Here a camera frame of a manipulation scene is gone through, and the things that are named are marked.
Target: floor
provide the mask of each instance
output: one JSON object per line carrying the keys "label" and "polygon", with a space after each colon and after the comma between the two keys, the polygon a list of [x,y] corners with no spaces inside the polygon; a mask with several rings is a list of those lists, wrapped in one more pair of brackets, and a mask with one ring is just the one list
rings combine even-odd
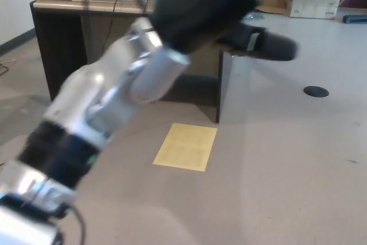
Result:
{"label": "floor", "polygon": [[[289,63],[235,58],[205,173],[154,166],[173,122],[215,126],[196,106],[146,107],[79,188],[88,245],[367,244],[367,25],[254,21],[297,40]],[[37,41],[0,77],[0,161],[49,104]],[[330,91],[324,99],[308,85]],[[76,244],[74,217],[61,222]]]}

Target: table leg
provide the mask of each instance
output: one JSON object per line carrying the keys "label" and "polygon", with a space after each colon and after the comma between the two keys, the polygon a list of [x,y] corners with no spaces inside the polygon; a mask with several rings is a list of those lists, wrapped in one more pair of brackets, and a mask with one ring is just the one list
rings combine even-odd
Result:
{"label": "table leg", "polygon": [[34,28],[40,47],[50,97],[53,100],[65,79],[87,64],[81,18],[33,7]]}
{"label": "table leg", "polygon": [[230,53],[220,52],[216,123],[219,123],[220,121],[225,96],[227,94],[229,78],[232,70],[232,61],[233,57]]}

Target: robotic arm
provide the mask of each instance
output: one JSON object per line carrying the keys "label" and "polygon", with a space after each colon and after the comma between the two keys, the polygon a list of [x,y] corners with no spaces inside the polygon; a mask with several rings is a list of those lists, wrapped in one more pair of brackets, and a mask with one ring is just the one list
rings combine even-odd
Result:
{"label": "robotic arm", "polygon": [[257,0],[157,0],[99,61],[65,81],[19,156],[0,174],[0,244],[61,245],[76,188],[99,153],[138,112],[161,98],[190,64]]}

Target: wooden desk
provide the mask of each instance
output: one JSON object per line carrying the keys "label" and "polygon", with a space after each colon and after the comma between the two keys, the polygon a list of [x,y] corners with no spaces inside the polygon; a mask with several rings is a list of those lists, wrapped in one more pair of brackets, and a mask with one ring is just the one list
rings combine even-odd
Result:
{"label": "wooden desk", "polygon": [[[34,1],[30,4],[34,27],[51,99],[54,99],[65,79],[81,66],[96,61],[102,55],[111,19],[114,28],[107,46],[123,36],[141,10],[134,4],[91,2],[88,18],[92,22],[93,45],[88,45],[83,33],[87,14],[78,1]],[[194,103],[216,108],[215,121],[220,120],[232,56],[208,46],[191,55],[192,65],[163,98],[175,102]]]}

